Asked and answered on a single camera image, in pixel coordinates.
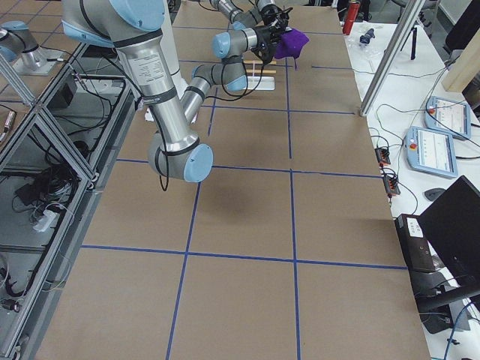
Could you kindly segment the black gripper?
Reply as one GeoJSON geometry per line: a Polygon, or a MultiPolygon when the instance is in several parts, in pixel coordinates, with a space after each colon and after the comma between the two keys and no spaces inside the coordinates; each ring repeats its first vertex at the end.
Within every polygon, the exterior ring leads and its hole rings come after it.
{"type": "Polygon", "coordinates": [[[276,26],[256,26],[255,55],[263,63],[270,63],[275,55],[277,44],[281,39],[281,30],[276,26]]]}
{"type": "Polygon", "coordinates": [[[262,9],[262,21],[265,26],[274,26],[285,29],[290,20],[291,7],[280,9],[279,7],[264,7],[262,9]]]}

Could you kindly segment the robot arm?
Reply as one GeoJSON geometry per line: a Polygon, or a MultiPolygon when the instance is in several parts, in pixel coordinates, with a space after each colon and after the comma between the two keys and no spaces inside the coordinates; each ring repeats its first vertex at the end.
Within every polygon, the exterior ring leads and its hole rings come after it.
{"type": "Polygon", "coordinates": [[[148,161],[167,179],[202,182],[211,172],[213,151],[190,124],[213,86],[231,92],[248,85],[242,55],[252,51],[268,64],[275,54],[289,15],[274,1],[256,1],[243,12],[231,1],[212,1],[233,25],[212,41],[216,64],[200,65],[178,93],[174,42],[161,39],[171,29],[165,1],[63,1],[64,33],[76,41],[113,48],[157,125],[148,161]]]}
{"type": "Polygon", "coordinates": [[[274,26],[285,30],[290,20],[291,7],[280,8],[275,1],[252,1],[248,10],[242,10],[230,0],[208,1],[213,11],[219,11],[237,29],[253,28],[262,23],[264,26],[274,26]]]}

